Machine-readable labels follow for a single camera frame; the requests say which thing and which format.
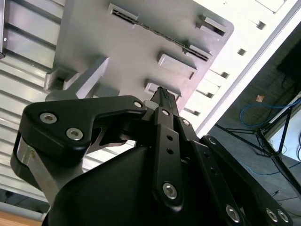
black cable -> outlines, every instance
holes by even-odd
[[[276,194],[278,194],[279,192],[280,192],[280,190],[275,191],[274,194],[272,195],[272,198],[273,198]]]
[[[23,202],[25,199],[28,199],[29,197],[25,197],[23,199],[21,199],[20,201],[16,202],[15,204],[13,204],[14,206],[20,204],[21,202]]]
[[[288,198],[288,199],[281,199],[281,200],[276,200],[277,202],[281,202],[281,201],[286,201],[286,200],[290,200],[290,199],[296,199],[298,198],[298,196],[296,197],[292,197],[292,198]]]
[[[301,161],[301,158],[300,158],[300,150],[301,150],[301,132],[300,132],[300,134],[299,134],[299,139],[298,139],[298,141],[299,141],[299,148],[297,149],[297,158],[298,158],[299,161]]]

screw hole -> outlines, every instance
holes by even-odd
[[[215,171],[215,169],[214,168],[210,168],[210,171],[213,173],[213,174],[216,174],[216,171]]]
[[[46,116],[44,116],[44,119],[51,121],[51,120],[53,120],[53,117],[50,115],[46,115]]]
[[[166,150],[167,150],[167,153],[169,153],[169,154],[174,154],[174,151],[171,150],[170,148],[168,148],[168,149],[166,149]]]
[[[74,136],[78,136],[79,135],[79,133],[76,132],[76,131],[72,131],[71,134],[74,135]]]
[[[169,139],[169,140],[171,140],[171,141],[174,140],[174,139],[172,138],[172,136],[170,136],[170,135],[167,135],[167,139]]]

blue cable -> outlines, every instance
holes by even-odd
[[[241,165],[247,167],[248,170],[251,171],[253,174],[256,174],[256,175],[258,175],[258,176],[271,176],[271,175],[275,175],[275,174],[277,174],[277,173],[280,173],[279,171],[273,172],[273,173],[267,173],[267,174],[264,174],[264,173],[257,173],[257,172],[255,172],[254,170],[252,170],[251,167],[249,167],[247,164],[243,163],[242,161],[238,161],[238,162],[239,162]],[[296,163],[296,164],[290,166],[289,169],[291,169],[291,168],[293,168],[293,167],[295,167],[295,166],[298,166],[299,164],[301,164],[301,162],[298,162],[298,163]]]
[[[278,113],[276,113],[276,114],[270,116],[266,121],[264,121],[264,122],[262,122],[262,123],[258,123],[258,124],[247,124],[247,123],[245,123],[244,120],[243,120],[243,113],[244,113],[244,111],[245,111],[246,109],[250,108],[250,107],[286,108],[286,107],[294,106],[294,105],[299,104],[299,103],[301,103],[301,99],[296,100],[296,101],[295,101],[294,103],[292,103],[291,105],[285,105],[285,106],[272,106],[272,105],[266,105],[266,104],[253,104],[253,105],[248,105],[248,106],[244,107],[244,108],[240,111],[239,119],[240,119],[241,124],[243,124],[243,125],[246,126],[246,127],[250,127],[250,128],[251,128],[251,127],[261,126],[261,125],[265,124],[267,121],[269,121],[269,120],[271,120],[272,118],[274,118],[274,116],[275,116],[276,114],[278,114]]]

metal rod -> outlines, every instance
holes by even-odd
[[[251,129],[236,129],[236,128],[225,128],[227,130],[241,130],[241,131],[250,131],[250,132],[254,132],[253,130]]]
[[[291,114],[292,114],[292,107],[289,107],[287,110],[286,121],[285,121],[284,129],[283,129],[283,133],[282,133],[281,141],[280,141],[280,145],[279,145],[279,150],[278,150],[279,153],[282,153],[284,140],[285,140],[287,128],[288,128],[288,123],[290,122],[290,119],[291,119]]]
[[[248,133],[248,132],[242,132],[242,131],[231,131],[231,130],[228,130],[229,132],[232,132],[232,133],[243,133],[243,134],[251,134],[251,135],[254,135],[254,133]]]
[[[263,141],[264,146],[267,148],[267,150],[272,154],[276,154],[272,146],[269,144],[269,142],[266,140],[264,135],[259,132],[258,133],[259,138]],[[290,186],[293,188],[293,190],[296,192],[298,195],[299,199],[301,199],[301,185],[297,181],[297,179],[294,177],[294,175],[291,173],[289,168],[284,164],[282,159],[280,158],[279,155],[275,155],[271,157],[272,161],[274,162],[275,166],[279,170],[279,172],[285,177],[285,179],[288,181]]]
[[[265,150],[263,150],[262,148],[256,146],[255,144],[251,143],[250,141],[247,141],[247,140],[243,139],[242,137],[236,135],[235,133],[232,133],[231,131],[228,131],[228,130],[225,129],[224,127],[221,127],[221,126],[218,125],[218,124],[216,124],[215,126],[216,126],[217,128],[219,128],[219,129],[223,130],[224,132],[230,134],[231,136],[234,136],[234,137],[236,137],[237,139],[239,139],[239,140],[245,142],[246,144],[250,145],[251,147],[256,148],[257,150],[259,150],[259,151],[261,151],[261,152],[263,152],[263,153],[269,154],[269,153],[267,153]]]

black stand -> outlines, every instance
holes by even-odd
[[[284,146],[284,141],[287,133],[288,124],[291,118],[292,114],[292,107],[289,107],[284,114],[279,117],[277,120],[275,120],[273,123],[268,124],[267,126],[258,129],[258,130],[250,130],[250,129],[226,129],[220,125],[215,125],[217,128],[223,130],[224,132],[230,134],[231,136],[236,137],[237,139],[241,140],[242,142],[246,143],[247,145],[250,145],[251,147],[259,150],[261,153],[255,152],[257,155],[268,157],[272,159],[276,167],[278,168],[279,172],[285,177],[285,179],[288,181],[288,183],[291,185],[293,190],[297,193],[298,197],[301,199],[301,185],[299,184],[298,180],[294,177],[294,175],[290,172],[289,168],[284,164],[284,162],[281,159],[282,155],[282,149]],[[286,116],[285,120],[285,126],[282,133],[279,150],[276,152],[273,147],[269,144],[269,142],[264,137],[264,134],[272,128],[282,117]],[[245,140],[244,138],[238,136],[235,133],[243,133],[243,134],[251,134],[256,135],[263,143],[263,146],[258,147],[257,145]]]

